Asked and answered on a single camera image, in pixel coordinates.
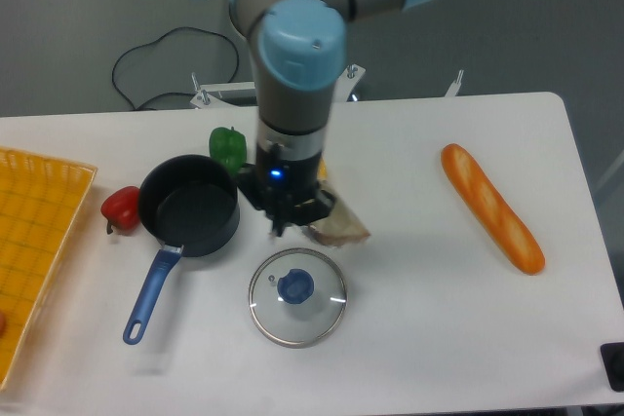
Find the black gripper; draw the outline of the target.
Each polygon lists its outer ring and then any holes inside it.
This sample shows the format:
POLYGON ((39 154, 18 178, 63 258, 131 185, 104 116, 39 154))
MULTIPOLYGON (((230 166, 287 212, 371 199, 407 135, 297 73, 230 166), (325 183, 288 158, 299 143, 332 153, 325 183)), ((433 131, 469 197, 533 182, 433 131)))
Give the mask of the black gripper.
POLYGON ((327 218, 336 196, 321 187, 317 173, 322 154, 292 160, 284 146, 256 147, 255 163, 237 173, 237 186, 271 221, 270 234, 282 237, 288 224, 309 225, 327 218))

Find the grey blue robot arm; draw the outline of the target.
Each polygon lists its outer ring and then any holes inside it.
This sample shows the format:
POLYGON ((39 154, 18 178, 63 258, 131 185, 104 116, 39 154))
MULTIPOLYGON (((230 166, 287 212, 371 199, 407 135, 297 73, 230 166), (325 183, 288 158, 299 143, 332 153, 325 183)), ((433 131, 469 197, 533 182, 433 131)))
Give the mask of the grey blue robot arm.
POLYGON ((317 171, 350 22, 431 0, 227 0, 246 40, 258 106, 255 161, 237 183, 281 235, 327 217, 335 204, 317 171))

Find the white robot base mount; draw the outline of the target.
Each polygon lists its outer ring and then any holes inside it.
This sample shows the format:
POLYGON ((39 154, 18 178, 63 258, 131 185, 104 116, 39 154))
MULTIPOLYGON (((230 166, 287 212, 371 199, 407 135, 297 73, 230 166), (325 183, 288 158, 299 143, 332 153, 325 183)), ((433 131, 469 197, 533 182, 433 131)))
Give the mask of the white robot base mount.
MULTIPOLYGON (((357 101, 356 89, 366 75, 366 68, 349 64, 342 72, 333 91, 333 102, 357 101)), ((201 85, 189 100, 193 109, 257 106, 254 82, 201 85)))

